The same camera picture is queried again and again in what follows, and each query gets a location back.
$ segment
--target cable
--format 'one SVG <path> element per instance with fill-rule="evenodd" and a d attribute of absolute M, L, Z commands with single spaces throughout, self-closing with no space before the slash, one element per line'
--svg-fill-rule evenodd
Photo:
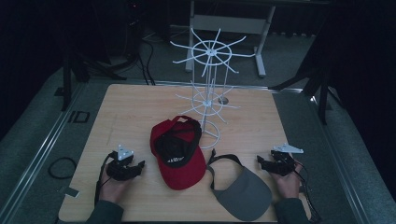
<path fill-rule="evenodd" d="M 150 48 L 151 48 L 151 53 L 150 53 L 150 55 L 148 56 L 148 61 L 147 61 L 146 66 L 143 64 L 143 60 L 142 60 L 141 55 L 140 55 L 140 54 L 138 55 L 138 61 L 139 61 L 140 64 L 141 64 L 140 69 L 142 69 L 143 78 L 145 79 L 146 83 L 149 85 L 149 81 L 150 81 L 151 85 L 155 86 L 155 81 L 154 81 L 154 79 L 152 78 L 151 73 L 149 72 L 149 62 L 151 61 L 151 57 L 152 57 L 152 55 L 153 55 L 153 53 L 154 53 L 154 47 L 152 47 L 152 45 L 151 45 L 148 41 L 146 41 L 146 40 L 143 40 L 143 39 L 142 39 L 142 42 L 150 46 Z"/>
<path fill-rule="evenodd" d="M 94 205 L 96 205 L 97 202 L 99 201 L 100 189 L 101 189 L 102 186 L 103 186 L 105 183 L 107 183 L 107 181 L 111 178 L 111 177 L 110 177 L 106 182 L 104 182 L 104 183 L 102 184 L 102 175 L 103 175 L 103 171 L 105 170 L 107 160 L 111 157 L 111 155 L 112 155 L 113 153 L 117 153 L 117 152 L 112 151 L 111 153 L 109 153 L 109 154 L 106 156 L 105 160 L 103 161 L 102 166 L 100 167 L 99 178 L 98 178 L 98 181 L 96 181 L 95 197 L 94 197 L 94 199 L 93 199 L 93 204 L 94 204 Z"/>
<path fill-rule="evenodd" d="M 102 186 L 107 183 L 112 177 L 109 177 L 105 182 L 103 182 L 103 184 L 100 186 L 100 188 L 102 188 Z"/>
<path fill-rule="evenodd" d="M 69 179 L 69 178 L 72 178 L 72 177 L 73 177 L 73 174 L 71 174 L 71 175 L 66 175 L 66 176 L 58 176 L 58 175 L 55 175 L 55 174 L 52 172 L 52 167 L 53 167 L 58 161 L 63 161 L 63 160 L 71 161 L 71 162 L 73 163 L 73 166 L 74 166 L 74 171 L 76 171 L 76 169 L 77 169 L 77 164 L 76 164 L 75 161 L 73 161 L 73 159 L 71 159 L 71 158 L 69 158 L 69 157 L 61 157 L 61 158 L 57 159 L 56 161 L 53 161 L 53 162 L 49 165 L 48 173 L 49 173 L 49 175 L 50 175 L 52 178 L 55 178 L 55 179 Z"/>
<path fill-rule="evenodd" d="M 212 5 L 207 9 L 206 15 L 216 15 L 216 11 L 218 10 L 219 7 L 219 1 L 215 1 L 212 3 Z"/>
<path fill-rule="evenodd" d="M 304 168 L 304 170 L 306 171 L 306 175 L 307 175 L 307 179 L 305 180 L 297 171 L 295 171 L 295 170 L 293 171 L 295 174 L 297 174 L 297 176 L 299 176 L 301 182 L 303 183 L 305 198 L 308 203 L 309 210 L 311 211 L 311 216 L 312 216 L 309 221 L 311 223 L 315 223 L 315 224 L 320 223 L 322 221 L 322 218 L 320 217 L 317 209 L 312 204 L 310 196 L 309 196 L 309 189 L 308 189 L 309 173 L 308 173 L 308 170 L 300 162 L 296 161 L 296 163 L 300 164 Z"/>

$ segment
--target sleeve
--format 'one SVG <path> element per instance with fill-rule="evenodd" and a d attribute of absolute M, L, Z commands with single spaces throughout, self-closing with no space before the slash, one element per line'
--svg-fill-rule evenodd
<path fill-rule="evenodd" d="M 303 203 L 300 199 L 289 198 L 275 204 L 277 221 L 279 224 L 310 223 L 306 217 Z"/>
<path fill-rule="evenodd" d="M 93 209 L 87 224 L 119 224 L 122 220 L 123 209 L 111 202 L 99 201 Z"/>

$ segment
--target table top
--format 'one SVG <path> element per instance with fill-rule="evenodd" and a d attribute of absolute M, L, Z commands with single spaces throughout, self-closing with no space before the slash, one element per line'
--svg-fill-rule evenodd
<path fill-rule="evenodd" d="M 133 165 L 146 161 L 141 176 L 133 180 L 120 203 L 124 208 L 124 221 L 239 221 L 211 192 L 212 175 L 208 171 L 191 188 L 172 190 L 163 182 L 157 161 L 150 152 L 151 128 L 190 110 L 191 100 L 187 98 L 191 98 L 192 90 L 188 86 L 109 86 L 70 184 L 79 195 L 64 198 L 60 220 L 84 221 L 90 216 L 100 167 L 106 155 L 121 144 L 134 151 Z M 226 97 L 229 107 L 224 106 L 220 116 L 207 117 L 219 128 L 220 138 L 214 145 L 217 155 L 236 155 L 270 187 L 276 202 L 275 183 L 256 159 L 260 155 L 271 160 L 269 153 L 273 146 L 287 143 L 272 93 L 265 89 L 233 88 Z M 185 115 L 202 119 L 202 115 L 193 110 Z M 200 146 L 210 146 L 213 141 L 213 137 L 203 134 Z M 202 149 L 206 161 L 212 148 Z M 240 172 L 237 165 L 227 160 L 217 161 L 212 167 L 216 170 L 217 189 L 226 189 Z M 301 198 L 310 217 L 306 200 L 303 195 Z M 275 222 L 274 207 L 271 205 L 256 221 Z"/>

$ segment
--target human hand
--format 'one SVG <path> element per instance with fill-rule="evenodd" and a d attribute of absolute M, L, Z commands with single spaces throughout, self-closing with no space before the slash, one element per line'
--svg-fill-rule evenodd
<path fill-rule="evenodd" d="M 303 166 L 297 162 L 295 167 L 295 171 L 300 173 Z M 280 196 L 283 198 L 298 198 L 298 194 L 300 192 L 300 177 L 291 172 L 288 175 L 282 176 L 274 173 L 269 173 L 270 176 L 275 180 L 277 189 L 279 191 Z"/>
<path fill-rule="evenodd" d="M 118 204 L 128 189 L 132 179 L 118 181 L 107 175 L 107 166 L 102 173 L 102 187 L 100 188 L 99 200 Z"/>

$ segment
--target baseball cap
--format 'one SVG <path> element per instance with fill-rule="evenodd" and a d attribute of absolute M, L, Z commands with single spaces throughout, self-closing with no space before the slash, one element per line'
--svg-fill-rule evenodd
<path fill-rule="evenodd" d="M 188 116 L 176 116 L 152 128 L 151 153 L 157 158 L 160 173 L 169 188 L 187 189 L 204 176 L 206 164 L 199 147 L 201 135 L 200 123 Z"/>

